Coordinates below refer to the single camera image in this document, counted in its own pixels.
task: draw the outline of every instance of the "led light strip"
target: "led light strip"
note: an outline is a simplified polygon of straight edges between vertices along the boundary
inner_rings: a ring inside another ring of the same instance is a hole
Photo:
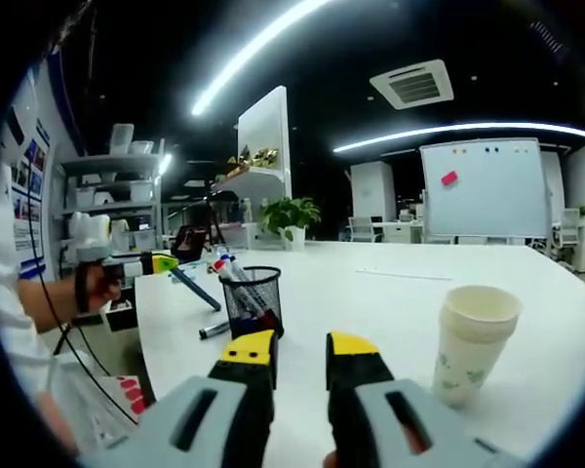
[[[561,134],[577,135],[585,137],[585,131],[576,130],[572,127],[563,127],[561,125],[549,124],[531,124],[529,122],[484,122],[479,124],[458,124],[448,125],[445,127],[432,127],[430,129],[412,130],[409,132],[401,132],[399,134],[380,136],[379,138],[367,139],[357,143],[346,144],[338,146],[333,149],[334,153],[341,153],[354,148],[360,148],[369,144],[381,143],[382,141],[389,141],[391,139],[401,139],[408,137],[417,137],[419,135],[439,134],[441,132],[457,132],[460,130],[488,130],[488,129],[523,129],[523,130],[543,130],[547,132],[558,132]]]
[[[252,59],[264,46],[275,39],[284,30],[303,19],[315,10],[318,10],[332,0],[305,0],[296,4],[260,32],[247,46],[243,48],[214,78],[214,81],[200,95],[193,107],[193,115],[200,115],[211,103],[219,91],[229,82],[245,64]]]

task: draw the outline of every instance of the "air conditioner vent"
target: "air conditioner vent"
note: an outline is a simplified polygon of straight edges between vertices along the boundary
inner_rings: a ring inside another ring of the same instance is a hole
[[[398,110],[453,100],[447,68],[439,59],[383,73],[370,83]]]

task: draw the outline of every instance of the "potted plant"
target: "potted plant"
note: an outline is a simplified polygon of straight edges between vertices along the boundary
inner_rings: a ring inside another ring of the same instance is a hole
[[[264,227],[279,234],[287,251],[300,251],[305,242],[305,229],[321,221],[321,211],[311,198],[284,197],[262,212]]]
[[[580,207],[578,207],[578,212],[581,217],[585,218],[585,205],[581,205]]]

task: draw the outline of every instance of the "red magnet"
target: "red magnet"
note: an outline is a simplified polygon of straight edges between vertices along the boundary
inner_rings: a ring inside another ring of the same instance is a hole
[[[449,172],[447,175],[442,177],[442,184],[444,186],[451,185],[457,180],[457,173],[455,171]]]

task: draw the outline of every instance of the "ceiling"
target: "ceiling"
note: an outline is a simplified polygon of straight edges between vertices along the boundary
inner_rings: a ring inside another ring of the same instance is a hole
[[[132,122],[136,139],[164,137],[175,156],[165,197],[196,194],[182,185],[225,171],[221,163],[237,149],[238,116],[278,85],[288,89],[294,195],[315,193],[330,174],[342,182],[351,163],[421,144],[515,135],[585,142],[552,133],[473,132],[332,153],[343,144],[454,123],[585,130],[585,68],[574,43],[551,26],[563,45],[553,53],[532,27],[550,17],[511,0],[334,0],[269,43],[203,115],[192,116],[199,93],[230,58],[298,1],[97,2],[63,48],[66,86],[89,152],[107,149],[113,123]],[[431,59],[446,63],[454,100],[398,111],[369,82]]]

